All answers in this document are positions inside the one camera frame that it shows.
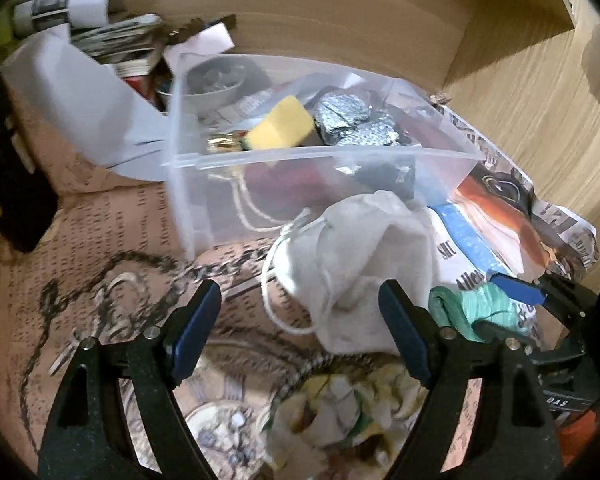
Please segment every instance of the yellow sponge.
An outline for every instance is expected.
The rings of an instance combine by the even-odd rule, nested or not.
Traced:
[[[280,101],[258,126],[242,138],[248,150],[292,148],[314,130],[314,118],[293,95]]]

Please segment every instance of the metal screw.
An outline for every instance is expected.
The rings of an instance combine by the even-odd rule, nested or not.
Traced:
[[[144,329],[142,335],[148,340],[155,339],[160,335],[160,328],[157,326],[150,326],[149,328]]]
[[[83,350],[91,350],[97,343],[97,339],[94,337],[86,337],[80,341],[80,348]]]
[[[515,337],[507,337],[504,340],[504,344],[507,345],[509,350],[520,350],[520,341],[518,341]]]
[[[442,339],[446,339],[447,341],[451,341],[456,338],[458,332],[456,332],[455,328],[451,328],[450,326],[443,326],[440,329],[440,335]]]

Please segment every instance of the plastic bin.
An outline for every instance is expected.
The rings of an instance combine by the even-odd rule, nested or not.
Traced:
[[[229,101],[218,105],[240,102],[309,74],[322,74],[327,80],[349,76],[358,81],[357,88],[373,90],[400,108],[400,124],[419,145],[307,146],[208,155],[206,138],[212,131],[205,125],[208,107],[206,102],[200,105],[199,96],[187,94],[187,73],[208,59],[184,55],[170,104],[166,164],[171,208],[190,259],[218,244],[276,236],[304,208],[319,215],[331,204],[360,193],[385,189],[405,202],[444,202],[484,158],[458,129],[443,123],[422,91],[404,80],[314,60],[221,57],[243,65],[246,78],[237,92],[225,92]],[[262,108],[245,112],[248,108],[240,106],[247,116],[262,112]]]

